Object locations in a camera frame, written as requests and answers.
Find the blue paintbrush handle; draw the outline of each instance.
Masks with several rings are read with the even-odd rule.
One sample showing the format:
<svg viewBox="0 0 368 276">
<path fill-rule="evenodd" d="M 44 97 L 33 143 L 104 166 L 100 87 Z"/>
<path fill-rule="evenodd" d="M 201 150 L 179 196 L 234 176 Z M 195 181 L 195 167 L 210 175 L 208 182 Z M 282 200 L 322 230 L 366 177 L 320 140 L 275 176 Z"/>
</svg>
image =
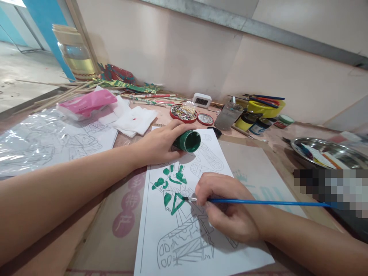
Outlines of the blue paintbrush handle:
<svg viewBox="0 0 368 276">
<path fill-rule="evenodd" d="M 274 99 L 274 100 L 285 100 L 285 98 L 274 97 L 274 96 L 264 96 L 264 95 L 253 95 L 253 96 L 260 97 L 260 98 Z"/>
<path fill-rule="evenodd" d="M 318 202 L 289 202 L 289 201 L 263 201 L 263 200 L 240 200 L 240 199 L 207 199 L 212 203 L 231 203 L 231 204 L 269 204 L 269 205 L 297 205 L 297 206 L 318 206 L 331 207 L 326 203 Z"/>
</svg>

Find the paintbrush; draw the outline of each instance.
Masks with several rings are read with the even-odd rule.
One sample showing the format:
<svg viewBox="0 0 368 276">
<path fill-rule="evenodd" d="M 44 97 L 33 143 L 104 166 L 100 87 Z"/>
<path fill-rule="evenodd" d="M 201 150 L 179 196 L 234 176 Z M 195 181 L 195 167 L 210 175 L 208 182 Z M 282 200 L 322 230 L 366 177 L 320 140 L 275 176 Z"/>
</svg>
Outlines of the paintbrush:
<svg viewBox="0 0 368 276">
<path fill-rule="evenodd" d="M 185 201 L 197 201 L 195 197 L 183 197 Z M 319 202 L 291 202 L 291 201 L 267 201 L 267 200 L 240 200 L 240 199 L 224 199 L 209 198 L 207 201 L 212 203 L 230 203 L 230 204 L 267 204 L 267 205 L 296 205 L 296 206 L 316 206 L 316 207 L 331 207 L 326 203 Z"/>
</svg>

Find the metal bowl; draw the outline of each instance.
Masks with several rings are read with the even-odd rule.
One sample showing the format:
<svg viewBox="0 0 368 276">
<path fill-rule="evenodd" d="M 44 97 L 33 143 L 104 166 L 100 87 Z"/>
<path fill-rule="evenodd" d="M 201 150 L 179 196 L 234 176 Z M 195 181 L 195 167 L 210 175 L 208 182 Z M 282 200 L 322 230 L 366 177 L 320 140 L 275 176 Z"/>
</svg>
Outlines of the metal bowl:
<svg viewBox="0 0 368 276">
<path fill-rule="evenodd" d="M 318 164 L 306 157 L 299 147 L 302 143 L 304 145 L 311 146 L 322 153 L 328 152 L 350 169 L 368 169 L 368 157 L 354 149 L 347 148 L 330 141 L 311 137 L 298 137 L 292 140 L 290 145 L 293 150 L 298 153 L 302 159 L 306 160 L 308 163 L 314 164 L 317 168 L 332 169 L 330 167 Z"/>
</svg>

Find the wall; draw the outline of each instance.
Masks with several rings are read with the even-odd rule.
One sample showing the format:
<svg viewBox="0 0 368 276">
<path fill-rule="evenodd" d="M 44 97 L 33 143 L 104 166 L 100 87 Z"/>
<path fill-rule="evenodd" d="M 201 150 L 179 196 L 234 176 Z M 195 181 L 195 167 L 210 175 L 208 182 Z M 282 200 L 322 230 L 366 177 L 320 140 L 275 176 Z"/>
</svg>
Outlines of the wall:
<svg viewBox="0 0 368 276">
<path fill-rule="evenodd" d="M 30 28 L 33 30 L 33 32 L 36 35 L 37 39 L 40 41 L 41 46 L 46 51 L 51 51 L 50 47 L 48 46 L 47 42 L 43 38 L 41 32 L 39 31 L 36 23 L 33 21 L 30 13 L 27 10 L 27 8 L 19 7 L 19 6 L 17 8 L 18 8 L 19 12 L 25 18 L 26 22 L 29 24 Z M 18 12 L 14 8 L 14 6 L 11 5 L 11 4 L 0 2 L 0 9 L 2 9 L 3 12 L 6 14 L 7 18 L 9 18 L 9 20 L 10 20 L 12 26 L 13 26 L 13 30 L 15 29 L 16 33 L 22 39 L 21 40 L 22 43 L 19 43 L 18 40 L 14 40 L 14 38 L 13 38 L 14 31 L 13 31 L 10 36 L 16 42 L 16 44 L 23 45 L 23 46 L 28 46 L 28 47 L 31 47 L 33 49 L 39 49 L 40 48 L 39 44 L 35 40 L 34 36 L 30 32 L 30 30 L 28 29 L 28 27 L 26 26 L 26 24 L 24 23 L 24 21 L 22 20 L 22 18 L 20 17 Z"/>
<path fill-rule="evenodd" d="M 324 125 L 333 130 L 344 129 L 359 133 L 362 127 L 368 123 L 368 96 L 356 102 L 344 112 L 338 114 Z"/>
<path fill-rule="evenodd" d="M 18 32 L 18 30 L 16 29 L 16 27 L 14 26 L 14 24 L 12 23 L 12 21 L 10 20 L 10 18 L 6 13 L 6 7 L 8 5 L 9 4 L 0 3 L 0 25 L 2 27 L 0 28 L 0 40 L 10 43 L 12 43 L 13 40 L 14 43 L 18 45 L 27 46 L 27 43 L 24 41 L 23 37 Z"/>
<path fill-rule="evenodd" d="M 368 56 L 367 0 L 259 0 L 252 19 Z"/>
<path fill-rule="evenodd" d="M 53 33 L 53 24 L 68 25 L 58 0 L 23 0 L 23 2 L 64 73 L 68 78 L 74 79 L 70 68 L 62 57 L 58 40 Z"/>
<path fill-rule="evenodd" d="M 368 94 L 361 69 L 136 0 L 77 2 L 99 62 L 140 81 L 218 101 L 241 92 L 283 96 L 283 113 L 314 124 Z"/>
</svg>

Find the green paint jar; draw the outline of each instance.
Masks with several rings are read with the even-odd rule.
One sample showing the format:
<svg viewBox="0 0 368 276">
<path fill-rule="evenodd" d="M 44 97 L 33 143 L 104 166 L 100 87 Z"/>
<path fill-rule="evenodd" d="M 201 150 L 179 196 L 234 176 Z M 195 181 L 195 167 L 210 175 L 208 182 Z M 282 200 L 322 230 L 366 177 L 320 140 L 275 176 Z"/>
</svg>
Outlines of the green paint jar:
<svg viewBox="0 0 368 276">
<path fill-rule="evenodd" d="M 183 151 L 195 152 L 200 146 L 200 135 L 194 130 L 188 130 L 176 138 L 173 145 Z"/>
</svg>

